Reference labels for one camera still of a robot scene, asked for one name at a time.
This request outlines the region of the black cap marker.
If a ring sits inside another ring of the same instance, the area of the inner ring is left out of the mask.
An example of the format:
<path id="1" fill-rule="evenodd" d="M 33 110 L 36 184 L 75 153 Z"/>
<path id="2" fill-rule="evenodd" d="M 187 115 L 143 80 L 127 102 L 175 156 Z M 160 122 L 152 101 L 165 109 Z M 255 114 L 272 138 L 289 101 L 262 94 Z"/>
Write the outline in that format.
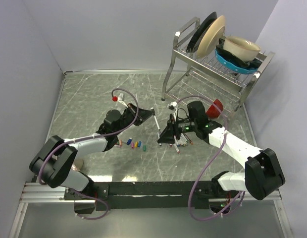
<path id="1" fill-rule="evenodd" d="M 156 117 L 156 114 L 155 114 L 155 110 L 154 110 L 153 107 L 151 107 L 151 112 L 153 113 L 153 118 L 154 118 L 154 121 L 156 123 L 157 129 L 158 129 L 158 131 L 160 131 L 160 126 L 159 126 L 159 123 L 158 123 L 158 120 L 157 120 L 157 117 Z"/>

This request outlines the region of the pink cap marker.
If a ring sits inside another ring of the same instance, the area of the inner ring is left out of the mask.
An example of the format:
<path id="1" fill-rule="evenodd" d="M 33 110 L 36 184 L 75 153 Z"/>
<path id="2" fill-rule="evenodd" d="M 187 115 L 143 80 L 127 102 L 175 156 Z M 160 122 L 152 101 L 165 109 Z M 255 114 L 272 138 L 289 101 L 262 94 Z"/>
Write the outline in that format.
<path id="1" fill-rule="evenodd" d="M 176 152 L 179 154 L 179 153 L 180 153 L 180 150 L 179 150 L 178 146 L 177 146 L 176 144 L 173 144 L 173 146 L 174 146 Z"/>

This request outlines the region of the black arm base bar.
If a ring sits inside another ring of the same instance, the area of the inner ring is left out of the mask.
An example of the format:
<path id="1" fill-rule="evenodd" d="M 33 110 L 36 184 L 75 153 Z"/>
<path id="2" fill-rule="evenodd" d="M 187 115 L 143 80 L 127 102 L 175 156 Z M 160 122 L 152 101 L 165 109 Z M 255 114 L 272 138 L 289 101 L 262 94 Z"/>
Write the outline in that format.
<path id="1" fill-rule="evenodd" d="M 70 188 L 65 200 L 87 200 L 98 198 L 108 204 L 109 209 L 182 208 L 188 206 L 193 181 L 149 181 L 149 182 L 95 182 L 77 194 Z M 228 199 L 237 191 L 224 191 L 213 181 L 198 182 L 191 199 L 191 207 L 208 209 L 211 199 Z"/>

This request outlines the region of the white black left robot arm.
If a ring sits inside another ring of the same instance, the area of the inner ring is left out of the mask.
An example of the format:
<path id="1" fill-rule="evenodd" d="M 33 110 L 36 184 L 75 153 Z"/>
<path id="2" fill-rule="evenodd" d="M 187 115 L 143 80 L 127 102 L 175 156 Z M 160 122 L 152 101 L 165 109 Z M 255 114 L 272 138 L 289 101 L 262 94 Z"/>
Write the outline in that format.
<path id="1" fill-rule="evenodd" d="M 130 125 L 140 126 L 154 114 L 153 108 L 138 109 L 131 103 L 123 113 L 110 110 L 98 131 L 92 135 L 77 139 L 52 136 L 31 161 L 29 169 L 51 188 L 72 188 L 80 198 L 88 199 L 94 192 L 93 180 L 71 168 L 75 160 L 110 150 L 118 142 L 119 133 Z"/>

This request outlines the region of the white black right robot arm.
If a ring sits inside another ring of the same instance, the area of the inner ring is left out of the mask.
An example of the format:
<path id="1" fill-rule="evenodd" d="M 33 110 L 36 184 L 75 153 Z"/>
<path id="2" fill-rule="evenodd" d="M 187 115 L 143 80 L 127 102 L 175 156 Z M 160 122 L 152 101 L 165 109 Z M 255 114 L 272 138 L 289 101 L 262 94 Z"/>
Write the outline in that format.
<path id="1" fill-rule="evenodd" d="M 183 133 L 193 132 L 196 136 L 237 161 L 243 173 L 222 172 L 213 178 L 212 192 L 216 197 L 224 197 L 229 191 L 247 191 L 263 200 L 285 184 L 285 177 L 276 153 L 270 149 L 260 149 L 228 132 L 224 126 L 208 118 L 200 101 L 187 105 L 188 116 L 178 119 L 171 114 L 167 126 L 160 133 L 159 144 L 174 144 Z"/>

